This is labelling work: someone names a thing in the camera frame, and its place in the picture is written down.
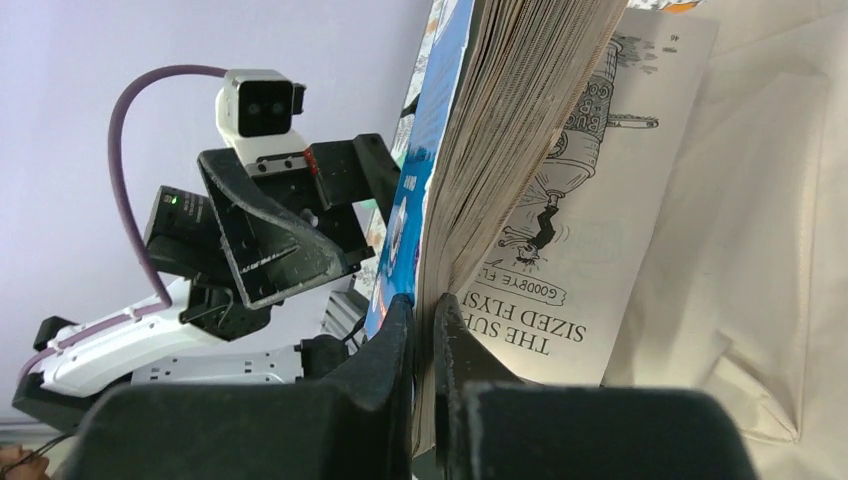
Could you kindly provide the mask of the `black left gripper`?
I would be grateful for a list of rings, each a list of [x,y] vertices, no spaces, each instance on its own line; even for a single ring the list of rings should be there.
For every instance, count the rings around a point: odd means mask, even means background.
[[[197,163],[209,198],[161,186],[144,242],[158,272],[191,281],[179,322],[224,341],[265,328],[269,306],[357,272],[371,246],[350,205],[374,200],[387,224],[400,179],[376,133],[311,144],[317,191],[308,169],[252,176],[233,149],[203,151]],[[332,233],[352,249],[349,269]]]

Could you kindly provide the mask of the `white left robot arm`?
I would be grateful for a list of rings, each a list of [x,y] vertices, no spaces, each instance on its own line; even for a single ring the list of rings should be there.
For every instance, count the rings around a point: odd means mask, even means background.
[[[205,192],[163,186],[140,228],[123,173],[122,135],[133,100],[181,75],[218,78],[221,149],[198,156]],[[15,409],[66,434],[120,385],[280,384],[318,379],[344,363],[364,320],[342,337],[321,334],[244,356],[190,359],[185,351],[265,328],[288,298],[359,271],[374,256],[354,207],[388,217],[400,170],[382,137],[307,143],[293,129],[306,88],[274,70],[160,67],[121,93],[107,136],[109,173],[125,231],[151,297],[104,318],[45,319],[19,376]]]

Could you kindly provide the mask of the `beige canvas backpack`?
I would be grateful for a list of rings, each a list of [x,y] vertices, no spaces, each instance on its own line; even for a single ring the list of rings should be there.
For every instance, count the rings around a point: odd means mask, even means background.
[[[847,5],[720,31],[605,379],[718,399],[763,479],[847,475]]]

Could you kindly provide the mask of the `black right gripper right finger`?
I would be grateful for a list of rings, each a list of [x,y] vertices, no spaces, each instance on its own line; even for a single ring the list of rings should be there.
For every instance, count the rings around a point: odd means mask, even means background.
[[[433,321],[436,458],[448,479],[752,479],[729,415],[685,389],[522,381],[444,294]]]

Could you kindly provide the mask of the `blue booklet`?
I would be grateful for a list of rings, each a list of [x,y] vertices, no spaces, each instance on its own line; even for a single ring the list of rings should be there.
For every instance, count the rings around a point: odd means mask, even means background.
[[[678,5],[624,12],[460,295],[467,328],[519,378],[601,383],[717,31]]]

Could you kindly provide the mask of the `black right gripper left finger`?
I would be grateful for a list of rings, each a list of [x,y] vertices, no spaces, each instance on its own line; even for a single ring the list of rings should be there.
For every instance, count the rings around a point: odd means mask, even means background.
[[[68,479],[408,479],[414,319],[396,295],[383,325],[318,380],[146,384],[85,418]]]

